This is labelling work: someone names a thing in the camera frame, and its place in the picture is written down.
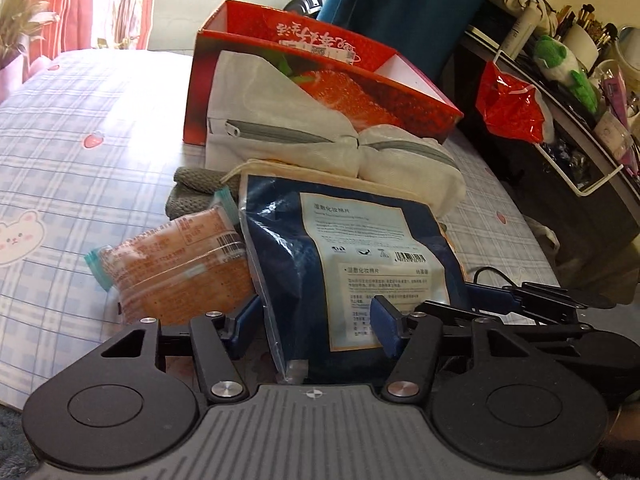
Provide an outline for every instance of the strawberry box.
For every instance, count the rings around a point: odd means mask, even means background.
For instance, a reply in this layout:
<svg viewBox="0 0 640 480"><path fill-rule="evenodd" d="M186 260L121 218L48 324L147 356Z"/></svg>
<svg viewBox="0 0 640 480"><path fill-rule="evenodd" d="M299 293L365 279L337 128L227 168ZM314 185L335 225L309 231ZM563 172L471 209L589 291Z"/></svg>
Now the strawberry box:
<svg viewBox="0 0 640 480"><path fill-rule="evenodd" d="M443 142L462 113L396 50L340 27L227 0L198 31L184 142L204 145L220 52L259 56L306 93L344 114L359 132L393 124Z"/></svg>

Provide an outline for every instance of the metal screw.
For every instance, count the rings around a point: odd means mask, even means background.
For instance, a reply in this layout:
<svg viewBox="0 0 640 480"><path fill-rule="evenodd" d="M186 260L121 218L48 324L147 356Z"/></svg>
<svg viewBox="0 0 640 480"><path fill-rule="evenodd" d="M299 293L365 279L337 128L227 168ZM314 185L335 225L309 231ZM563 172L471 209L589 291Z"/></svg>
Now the metal screw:
<svg viewBox="0 0 640 480"><path fill-rule="evenodd" d="M409 381L396 381L387 386L386 390L394 397L413 397L420 391L420 386Z"/></svg>
<svg viewBox="0 0 640 480"><path fill-rule="evenodd" d="M244 388L235 381L220 381L211 387L211 393L217 397L237 397Z"/></svg>

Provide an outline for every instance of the plaid tablecloth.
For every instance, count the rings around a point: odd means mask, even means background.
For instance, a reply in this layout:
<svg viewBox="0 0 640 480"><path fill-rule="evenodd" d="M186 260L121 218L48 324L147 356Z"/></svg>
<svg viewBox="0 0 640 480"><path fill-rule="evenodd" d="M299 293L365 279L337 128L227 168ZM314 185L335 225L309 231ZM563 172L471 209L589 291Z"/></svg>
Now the plaid tablecloth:
<svg viewBox="0 0 640 480"><path fill-rule="evenodd" d="M190 63L164 52L69 52L0 106L1 403L21 408L119 329L116 297L82 257L166 222L176 167L204 164L203 148L182 143ZM555 283L484 161L459 134L446 145L468 185L444 219L465 269Z"/></svg>

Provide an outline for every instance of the white fabric bag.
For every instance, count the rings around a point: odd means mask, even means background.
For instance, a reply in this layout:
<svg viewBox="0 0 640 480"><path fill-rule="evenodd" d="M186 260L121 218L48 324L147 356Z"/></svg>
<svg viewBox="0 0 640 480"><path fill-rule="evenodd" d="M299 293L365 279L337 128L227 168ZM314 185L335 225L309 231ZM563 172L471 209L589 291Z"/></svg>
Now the white fabric bag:
<svg viewBox="0 0 640 480"><path fill-rule="evenodd" d="M206 168L231 171L250 158L355 177L358 134L267 60L224 50L207 110Z"/></svg>
<svg viewBox="0 0 640 480"><path fill-rule="evenodd" d="M362 180L416 194L437 218L465 199L465 179L437 140L421 139L390 124L363 130L359 140Z"/></svg>

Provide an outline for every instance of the gray ribbed plate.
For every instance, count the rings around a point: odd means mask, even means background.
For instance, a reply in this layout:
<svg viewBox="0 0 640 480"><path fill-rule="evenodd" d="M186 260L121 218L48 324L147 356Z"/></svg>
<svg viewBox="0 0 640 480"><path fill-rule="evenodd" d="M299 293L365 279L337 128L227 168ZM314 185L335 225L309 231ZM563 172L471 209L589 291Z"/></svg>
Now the gray ribbed plate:
<svg viewBox="0 0 640 480"><path fill-rule="evenodd" d="M44 465L31 478L85 476ZM417 408L378 400L368 386L261 386L241 404L211 408L193 435L168 455L100 476L104 480L531 478L462 460L431 433ZM536 479L594 480L596 475L587 466L578 466Z"/></svg>

